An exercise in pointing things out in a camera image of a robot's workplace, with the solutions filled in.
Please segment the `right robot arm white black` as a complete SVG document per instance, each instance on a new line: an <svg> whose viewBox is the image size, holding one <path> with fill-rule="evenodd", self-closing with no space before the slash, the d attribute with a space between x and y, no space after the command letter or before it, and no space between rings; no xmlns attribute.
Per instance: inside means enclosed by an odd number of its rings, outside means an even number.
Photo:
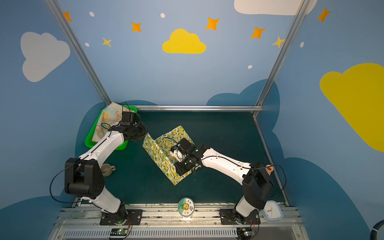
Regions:
<svg viewBox="0 0 384 240"><path fill-rule="evenodd" d="M238 182L243 188L243 197L233 209L232 215L237 221L244 222L254 210L262 210L271 197L274 165L241 162L205 145L197 147L185 138L171 146L170 155L177 159L174 166L179 176L197 166L204 166Z"/></svg>

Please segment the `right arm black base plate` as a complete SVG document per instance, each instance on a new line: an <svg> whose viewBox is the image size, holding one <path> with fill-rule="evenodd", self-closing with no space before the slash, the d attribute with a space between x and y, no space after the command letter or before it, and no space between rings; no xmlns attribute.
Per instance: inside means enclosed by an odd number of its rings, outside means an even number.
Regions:
<svg viewBox="0 0 384 240"><path fill-rule="evenodd" d="M259 225L261 223L259 210L253 210L248 217L243 217L236 213L235 209L219 209L219 215L222 225Z"/></svg>

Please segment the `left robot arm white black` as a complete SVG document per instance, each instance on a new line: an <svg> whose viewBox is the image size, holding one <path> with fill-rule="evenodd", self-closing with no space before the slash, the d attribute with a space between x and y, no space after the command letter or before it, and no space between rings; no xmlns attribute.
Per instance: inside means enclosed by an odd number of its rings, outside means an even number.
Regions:
<svg viewBox="0 0 384 240"><path fill-rule="evenodd" d="M125 204L105 187L101 167L117 147L127 141L139 141L148 132L137 110L128 105L122 108L122 119L110 126L105 136L78 158L70 158L62 172L65 174L64 190L67 194L89 201L107 216L126 218Z"/></svg>

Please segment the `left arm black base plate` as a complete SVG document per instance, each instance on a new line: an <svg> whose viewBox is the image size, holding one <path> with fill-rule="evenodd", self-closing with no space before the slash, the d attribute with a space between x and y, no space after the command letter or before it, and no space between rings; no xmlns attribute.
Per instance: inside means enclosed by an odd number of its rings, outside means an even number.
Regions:
<svg viewBox="0 0 384 240"><path fill-rule="evenodd" d="M102 218L100 220L101 226L138 226L141 223L143 210L133 209L124 210L121 213L104 213L102 212Z"/></svg>

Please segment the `lemon print skirt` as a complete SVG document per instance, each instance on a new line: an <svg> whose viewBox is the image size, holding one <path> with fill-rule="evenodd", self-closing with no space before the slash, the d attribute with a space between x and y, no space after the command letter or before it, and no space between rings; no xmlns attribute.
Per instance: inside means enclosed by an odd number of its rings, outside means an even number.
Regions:
<svg viewBox="0 0 384 240"><path fill-rule="evenodd" d="M143 148L174 186L193 172L189 170L186 174L179 176L174 165L179 158L170 155L171 146L176 144L172 139L178 142L183 138L186 138L191 144L194 143L185 129L178 126L156 139L147 133L143 141Z"/></svg>

